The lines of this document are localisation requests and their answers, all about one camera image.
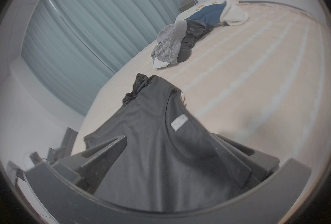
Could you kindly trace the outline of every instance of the white label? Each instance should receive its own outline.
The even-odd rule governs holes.
[[[179,117],[177,117],[172,123],[171,127],[174,131],[179,130],[179,128],[184,125],[184,123],[188,120],[188,117],[185,114],[181,114]]]

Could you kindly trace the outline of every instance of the pillowcase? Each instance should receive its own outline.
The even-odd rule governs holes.
[[[175,23],[177,21],[184,21],[186,18],[188,18],[191,15],[195,14],[197,11],[200,11],[205,6],[212,5],[212,4],[224,3],[225,1],[231,1],[235,4],[239,3],[239,0],[209,0],[209,1],[206,1],[204,3],[197,3],[194,6],[192,6],[191,8],[187,9],[186,11],[183,11],[182,13],[180,13],[177,16],[177,18],[175,20]]]

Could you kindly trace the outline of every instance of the gray towel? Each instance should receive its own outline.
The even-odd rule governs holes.
[[[180,44],[186,35],[187,22],[178,21],[167,25],[158,34],[158,45],[153,49],[151,57],[168,63],[177,63]]]

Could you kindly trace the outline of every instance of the beige bed sheet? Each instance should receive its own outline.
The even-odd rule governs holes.
[[[204,127],[246,146],[317,167],[330,152],[329,28],[310,14],[278,4],[240,5],[243,25],[215,28],[183,63],[154,70],[151,43],[100,90],[75,141],[108,120],[132,91],[138,72],[180,88]]]

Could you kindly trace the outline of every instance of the blue fabric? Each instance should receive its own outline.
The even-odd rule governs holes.
[[[219,23],[219,17],[222,14],[225,6],[226,3],[208,5],[188,17],[187,20],[202,21],[206,25],[214,26]]]
[[[183,0],[40,0],[22,57],[47,89],[86,115],[98,91],[158,32]]]

